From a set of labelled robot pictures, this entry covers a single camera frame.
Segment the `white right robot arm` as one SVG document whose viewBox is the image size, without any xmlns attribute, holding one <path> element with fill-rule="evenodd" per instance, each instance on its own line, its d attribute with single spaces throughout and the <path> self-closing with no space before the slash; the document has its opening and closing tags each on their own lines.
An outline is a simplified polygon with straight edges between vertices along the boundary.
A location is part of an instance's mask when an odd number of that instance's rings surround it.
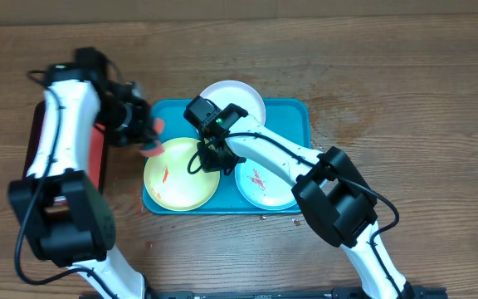
<svg viewBox="0 0 478 299">
<path fill-rule="evenodd" d="M 322 153 L 304 148 L 267 129 L 250 115 L 219 114 L 193 120 L 202 143 L 199 154 L 206 172 L 256 162 L 283 179 L 306 222 L 329 245 L 342 248 L 370 298 L 412 298 L 412 285 L 389 257 L 375 211 L 386 199 L 373 191 L 341 149 Z"/>
</svg>

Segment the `yellow plate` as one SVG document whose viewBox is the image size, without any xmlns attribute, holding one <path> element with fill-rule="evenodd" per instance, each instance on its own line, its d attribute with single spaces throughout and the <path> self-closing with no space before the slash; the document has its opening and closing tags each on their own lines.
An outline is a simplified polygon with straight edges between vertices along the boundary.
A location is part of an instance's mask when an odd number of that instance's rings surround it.
<svg viewBox="0 0 478 299">
<path fill-rule="evenodd" d="M 217 191 L 221 175 L 195 170 L 198 159 L 189 161 L 197 152 L 198 140 L 181 137 L 163 144 L 162 154 L 150 157 L 144 166 L 144 187 L 150 198 L 161 208 L 187 212 L 203 206 Z"/>
</svg>

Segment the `light blue plate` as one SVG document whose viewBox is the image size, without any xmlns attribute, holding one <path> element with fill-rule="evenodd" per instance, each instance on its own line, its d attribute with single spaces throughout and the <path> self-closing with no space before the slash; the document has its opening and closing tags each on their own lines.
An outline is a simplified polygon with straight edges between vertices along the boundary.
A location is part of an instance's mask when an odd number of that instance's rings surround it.
<svg viewBox="0 0 478 299">
<path fill-rule="evenodd" d="M 257 208 L 281 211 L 296 205 L 288 183 L 260 164 L 247 160 L 234 173 L 239 192 Z"/>
</svg>

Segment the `orange sponge with green pad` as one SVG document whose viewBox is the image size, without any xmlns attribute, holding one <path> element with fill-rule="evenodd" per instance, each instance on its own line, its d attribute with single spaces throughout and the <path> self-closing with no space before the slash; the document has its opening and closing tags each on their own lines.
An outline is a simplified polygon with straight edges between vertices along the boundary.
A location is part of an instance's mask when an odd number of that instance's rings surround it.
<svg viewBox="0 0 478 299">
<path fill-rule="evenodd" d="M 160 135 L 165 128 L 165 122 L 162 119 L 154 118 L 151 129 L 151 135 L 141 144 L 139 152 L 144 157 L 153 157 L 164 152 L 163 145 L 159 140 Z"/>
</svg>

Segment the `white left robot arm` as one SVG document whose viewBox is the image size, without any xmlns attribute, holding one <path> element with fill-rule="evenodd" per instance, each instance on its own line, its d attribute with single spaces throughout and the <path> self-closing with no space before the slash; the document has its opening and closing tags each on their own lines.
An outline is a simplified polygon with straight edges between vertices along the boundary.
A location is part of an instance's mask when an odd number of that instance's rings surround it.
<svg viewBox="0 0 478 299">
<path fill-rule="evenodd" d="M 150 298 L 145 276 L 115 245 L 114 215 L 89 175 L 92 133 L 102 125 L 105 143 L 162 150 L 163 122 L 130 83 L 111 81 L 109 65 L 77 62 L 50 66 L 38 79 L 45 111 L 35 157 L 23 179 L 8 185 L 20 223 L 14 268 L 29 285 L 80 274 L 103 298 Z"/>
</svg>

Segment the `white plate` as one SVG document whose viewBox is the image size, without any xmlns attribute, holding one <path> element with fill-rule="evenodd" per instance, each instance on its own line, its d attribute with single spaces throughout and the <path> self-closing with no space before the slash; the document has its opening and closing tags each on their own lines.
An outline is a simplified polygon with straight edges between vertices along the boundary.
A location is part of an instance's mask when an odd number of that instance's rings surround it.
<svg viewBox="0 0 478 299">
<path fill-rule="evenodd" d="M 218 81 L 200 94 L 224 110 L 229 104 L 235 104 L 245 109 L 262 125 L 266 123 L 266 106 L 261 95 L 251 86 L 241 81 Z"/>
</svg>

